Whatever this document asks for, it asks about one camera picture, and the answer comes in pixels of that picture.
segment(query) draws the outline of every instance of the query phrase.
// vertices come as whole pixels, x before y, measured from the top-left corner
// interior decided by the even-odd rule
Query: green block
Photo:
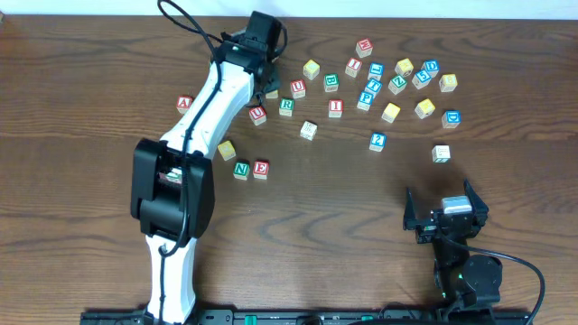
[[[235,164],[235,171],[233,173],[239,176],[249,175],[249,164],[244,162],[237,162]]]
[[[256,325],[256,316],[245,316],[245,325]]]
[[[391,79],[391,82],[393,82],[394,85],[396,85],[398,88],[402,88],[407,83],[407,81],[402,76],[395,76],[393,79]]]
[[[340,79],[337,77],[337,73],[325,75],[325,86],[337,86],[339,84]]]
[[[282,98],[281,102],[279,103],[279,108],[293,110],[294,105],[295,105],[294,100],[289,98]]]

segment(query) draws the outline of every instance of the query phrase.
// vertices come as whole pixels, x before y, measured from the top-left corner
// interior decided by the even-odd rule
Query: brown wooden surface
[[[246,18],[203,18],[211,33]],[[438,302],[434,256],[402,230],[404,188],[425,209],[462,194],[469,177],[490,207],[473,246],[518,255],[545,274],[537,324],[578,322],[578,27],[574,22],[284,19],[290,42],[278,61],[288,82],[315,59],[337,72],[325,94],[307,81],[293,118],[268,100],[267,122],[247,111],[227,137],[239,157],[271,162],[268,181],[233,179],[214,160],[217,206],[197,247],[195,288],[205,302],[239,308],[378,308]],[[148,302],[150,258],[128,212],[132,153],[179,119],[178,95],[196,94],[207,75],[200,37],[161,17],[8,16],[0,27],[0,323],[74,324],[87,308]],[[345,75],[355,41],[373,54],[356,79]],[[460,85],[440,93],[439,76],[420,91],[387,89],[368,113],[355,108],[368,64],[415,66],[437,59]],[[433,116],[419,120],[429,97]],[[341,98],[341,119],[327,115]],[[387,102],[402,107],[393,125]],[[441,128],[445,109],[463,122]],[[299,137],[304,120],[319,126]],[[388,136],[368,149],[372,131]],[[452,162],[434,164],[446,143]],[[536,276],[504,262],[500,307],[531,309]]]

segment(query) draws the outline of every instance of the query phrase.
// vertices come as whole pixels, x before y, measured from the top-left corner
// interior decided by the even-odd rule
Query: wood grain
[[[239,308],[379,308],[441,300],[433,251],[404,232],[404,188],[423,209],[462,193],[467,176],[490,207],[470,244],[518,255],[545,274],[536,324],[578,322],[578,26],[572,22],[285,19],[289,46],[278,62],[288,81],[309,59],[337,72],[325,94],[307,82],[293,118],[253,126],[246,111],[227,138],[238,156],[271,162],[267,181],[237,181],[233,162],[215,159],[217,207],[197,248],[195,287],[205,302]],[[210,33],[245,18],[202,18]],[[355,41],[373,54],[356,79],[345,75]],[[367,64],[437,59],[456,73],[449,94],[412,85],[384,89],[368,113],[355,109]],[[150,258],[128,213],[132,152],[158,139],[179,115],[178,95],[196,94],[207,75],[202,39],[161,17],[8,16],[0,32],[0,319],[3,324],[74,324],[88,309],[147,303]],[[344,100],[341,119],[327,101]],[[415,104],[430,98],[433,116]],[[392,101],[393,125],[379,119]],[[445,109],[463,122],[441,128]],[[299,137],[318,124],[313,142]],[[368,150],[385,132],[383,153]],[[433,164],[446,143],[452,162]],[[499,307],[531,309],[537,279],[505,263]]]

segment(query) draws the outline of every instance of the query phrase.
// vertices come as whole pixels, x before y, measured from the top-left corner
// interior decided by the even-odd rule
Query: white backdrop
[[[578,0],[176,0],[193,15],[578,19]],[[6,14],[158,14],[155,0],[0,0]]]

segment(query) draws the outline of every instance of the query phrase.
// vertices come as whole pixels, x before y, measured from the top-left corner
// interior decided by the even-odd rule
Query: toy block
[[[271,91],[271,92],[266,93],[266,94],[265,94],[265,98],[266,98],[266,99],[276,99],[276,98],[279,98],[279,90],[276,89],[276,90],[273,90],[273,91]]]
[[[280,116],[293,116],[293,108],[295,106],[295,101],[289,98],[281,98],[279,103],[279,115]]]
[[[358,108],[363,109],[364,111],[369,111],[371,103],[373,103],[373,94],[362,91],[361,95],[359,95]]]
[[[266,180],[267,174],[269,173],[269,162],[256,161],[253,166],[253,177]]]
[[[437,64],[437,60],[427,60],[422,65],[422,70],[425,70],[430,77],[437,76],[437,73],[440,71],[440,66]]]
[[[399,108],[395,104],[389,103],[387,104],[386,109],[383,110],[381,118],[388,121],[389,123],[394,123],[394,120],[396,119],[397,114],[399,114],[400,110],[401,108]]]
[[[369,64],[368,80],[375,79],[377,81],[380,81],[381,76],[383,76],[384,68],[385,67],[383,64],[371,62],[371,64]]]
[[[459,111],[446,111],[442,116],[443,128],[456,128],[461,122]]]
[[[343,114],[343,100],[332,99],[329,101],[329,117],[341,117]]]
[[[246,162],[235,163],[235,170],[233,171],[233,176],[236,179],[246,181],[249,175],[249,164]]]
[[[317,133],[317,125],[305,121],[305,123],[303,123],[303,127],[301,128],[301,136],[309,141],[312,141],[315,133]]]
[[[434,163],[445,163],[449,161],[450,156],[450,146],[449,145],[436,145],[432,150],[432,160]]]
[[[379,133],[374,133],[369,140],[369,150],[381,152],[386,146],[387,137]]]
[[[424,119],[430,116],[435,110],[435,106],[431,100],[425,99],[422,100],[417,104],[415,107],[415,113],[419,116],[419,118]]]
[[[303,79],[291,82],[291,94],[293,99],[305,97],[305,81]]]
[[[361,63],[360,60],[356,60],[351,58],[349,62],[347,62],[347,66],[345,67],[345,74],[350,75],[353,78],[358,76],[358,72],[361,70]]]
[[[454,74],[443,75],[440,78],[440,90],[442,92],[453,91],[456,87],[458,87],[458,80]]]
[[[391,81],[389,81],[389,85],[387,86],[389,90],[391,90],[394,95],[399,94],[404,90],[407,86],[407,81],[402,76],[395,76]]]
[[[418,89],[421,89],[427,86],[430,81],[432,81],[432,77],[430,77],[425,70],[419,70],[415,73],[414,78],[412,79],[412,83]]]
[[[365,86],[365,92],[368,92],[369,94],[372,94],[373,96],[376,96],[378,94],[378,92],[381,90],[381,86],[383,86],[383,84],[375,79],[370,79],[368,81],[368,84]]]
[[[412,74],[413,70],[414,65],[412,64],[412,61],[410,61],[409,59],[403,59],[399,61],[396,65],[396,73],[402,77],[409,76],[410,74]]]
[[[358,53],[360,58],[369,56],[372,50],[373,44],[369,41],[369,39],[359,41],[355,47],[355,52]]]
[[[317,75],[319,75],[320,69],[321,66],[317,62],[314,60],[308,60],[303,66],[303,75],[309,78],[309,80],[313,80]]]
[[[262,107],[249,109],[249,116],[255,125],[263,124],[267,120],[267,114]]]
[[[220,155],[223,156],[225,162],[237,155],[235,153],[235,148],[233,147],[233,144],[229,140],[225,141],[222,144],[219,144],[217,148],[219,149]]]
[[[337,73],[325,75],[325,92],[337,91],[340,86],[340,79]]]
[[[191,108],[192,100],[191,96],[179,96],[179,100],[177,100],[177,109],[179,110],[179,113],[187,113],[189,108]]]

